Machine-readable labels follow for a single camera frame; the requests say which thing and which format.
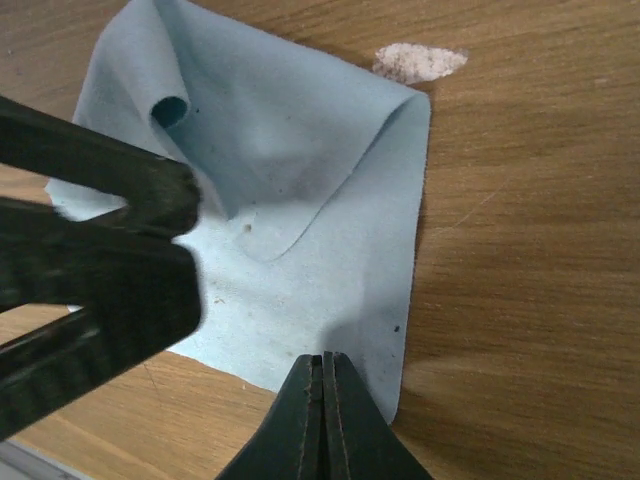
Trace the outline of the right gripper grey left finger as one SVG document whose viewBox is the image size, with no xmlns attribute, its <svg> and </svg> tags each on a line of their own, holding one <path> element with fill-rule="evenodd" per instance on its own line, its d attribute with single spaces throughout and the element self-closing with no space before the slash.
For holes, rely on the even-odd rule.
<svg viewBox="0 0 640 480">
<path fill-rule="evenodd" d="M 299 356 L 259 428 L 218 477 L 322 479 L 322 380 L 322 357 Z"/>
</svg>

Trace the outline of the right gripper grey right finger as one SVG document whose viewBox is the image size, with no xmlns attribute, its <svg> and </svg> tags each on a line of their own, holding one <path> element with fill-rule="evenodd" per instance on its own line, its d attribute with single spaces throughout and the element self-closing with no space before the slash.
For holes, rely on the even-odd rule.
<svg viewBox="0 0 640 480">
<path fill-rule="evenodd" d="M 346 354 L 324 354 L 323 393 L 329 479 L 432 477 L 388 426 Z"/>
</svg>

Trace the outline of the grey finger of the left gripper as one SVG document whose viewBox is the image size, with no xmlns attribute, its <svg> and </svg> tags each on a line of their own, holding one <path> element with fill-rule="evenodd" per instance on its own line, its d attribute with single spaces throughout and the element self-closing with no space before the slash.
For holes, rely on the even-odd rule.
<svg viewBox="0 0 640 480">
<path fill-rule="evenodd" d="M 188 166 L 6 97 L 1 162 L 126 201 L 95 223 L 166 239 L 197 223 L 201 194 Z"/>
<path fill-rule="evenodd" d="M 201 320 L 189 250 L 4 197 L 1 309 L 28 304 L 75 310 L 2 343 L 3 439 L 186 338 Z"/>
</svg>

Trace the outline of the light blue cleaning cloth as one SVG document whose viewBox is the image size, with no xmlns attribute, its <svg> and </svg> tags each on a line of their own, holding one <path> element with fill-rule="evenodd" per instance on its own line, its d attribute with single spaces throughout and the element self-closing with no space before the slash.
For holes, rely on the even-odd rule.
<svg viewBox="0 0 640 480">
<path fill-rule="evenodd" d="M 397 412 L 431 106 L 426 94 L 188 1 L 132 1 L 101 33 L 76 124 L 189 165 L 179 238 L 203 320 L 173 352 L 269 390 L 347 354 Z"/>
</svg>

